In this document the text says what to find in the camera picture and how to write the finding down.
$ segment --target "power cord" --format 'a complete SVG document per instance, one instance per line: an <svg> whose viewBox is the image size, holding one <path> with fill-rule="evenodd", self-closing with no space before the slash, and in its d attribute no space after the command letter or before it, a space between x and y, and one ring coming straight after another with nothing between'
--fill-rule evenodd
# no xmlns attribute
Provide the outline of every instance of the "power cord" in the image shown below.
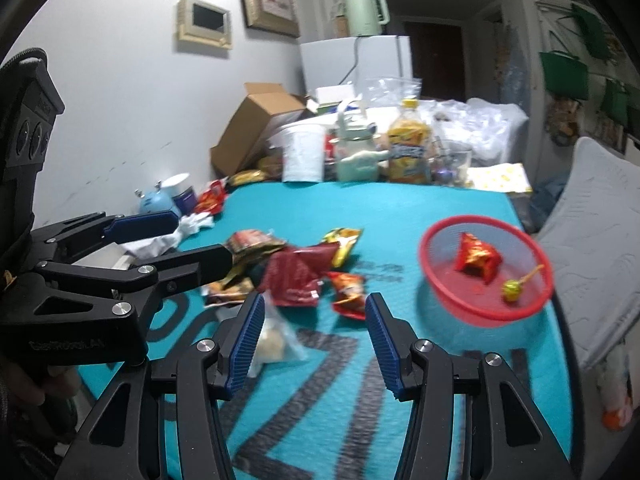
<svg viewBox="0 0 640 480"><path fill-rule="evenodd" d="M358 55L358 42L362 38L363 36L357 36L356 41L353 42L353 58L355 60L355 63L353 63L353 66L351 67L351 69L346 73L346 75L342 78L342 80L338 83L338 85L341 85L342 83L344 83L346 79L351 75L351 72L356 70L358 63L360 62L360 56Z"/></svg>

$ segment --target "red mesh basket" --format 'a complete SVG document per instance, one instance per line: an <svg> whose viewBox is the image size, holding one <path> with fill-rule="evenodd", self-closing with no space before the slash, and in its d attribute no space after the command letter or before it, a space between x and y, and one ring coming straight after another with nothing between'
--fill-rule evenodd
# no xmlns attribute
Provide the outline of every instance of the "red mesh basket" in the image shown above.
<svg viewBox="0 0 640 480"><path fill-rule="evenodd" d="M477 276L454 270L460 235L465 232L491 244L502 255L498 275L489 285ZM442 306L476 326L502 326L533 316L554 290L551 264L540 246L523 231L486 216L452 216L435 223L420 240L418 258ZM523 285L518 301L506 303L502 299L505 280L518 280L539 264L544 268Z"/></svg>

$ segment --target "white tissue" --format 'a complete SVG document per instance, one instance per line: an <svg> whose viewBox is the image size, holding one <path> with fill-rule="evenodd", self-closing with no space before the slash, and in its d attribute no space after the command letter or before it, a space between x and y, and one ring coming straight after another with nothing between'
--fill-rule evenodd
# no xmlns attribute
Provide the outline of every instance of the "white tissue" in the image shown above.
<svg viewBox="0 0 640 480"><path fill-rule="evenodd" d="M135 254L137 258L146 260L160 256L171 248L176 248L185 238L197 234L202 228L210 228L213 225L210 213L194 213L180 218L178 228L170 235L145 238L121 245L129 253Z"/></svg>

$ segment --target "green kettle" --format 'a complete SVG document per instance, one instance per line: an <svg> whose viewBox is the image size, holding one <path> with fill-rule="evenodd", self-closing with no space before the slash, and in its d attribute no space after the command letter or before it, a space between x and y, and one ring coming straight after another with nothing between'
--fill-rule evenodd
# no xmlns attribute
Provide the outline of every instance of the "green kettle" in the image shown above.
<svg viewBox="0 0 640 480"><path fill-rule="evenodd" d="M381 20L376 3L380 6ZM342 0L342 4L349 22L350 36L377 36L382 34L382 25L389 22L386 0Z"/></svg>

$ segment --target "bottle cap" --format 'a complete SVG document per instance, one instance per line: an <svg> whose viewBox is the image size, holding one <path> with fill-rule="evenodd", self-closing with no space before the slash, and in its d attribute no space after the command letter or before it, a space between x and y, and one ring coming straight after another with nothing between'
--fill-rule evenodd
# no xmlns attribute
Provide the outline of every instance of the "bottle cap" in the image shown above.
<svg viewBox="0 0 640 480"><path fill-rule="evenodd" d="M402 99L402 106L404 108L417 108L418 107L418 99L415 97L405 97Z"/></svg>

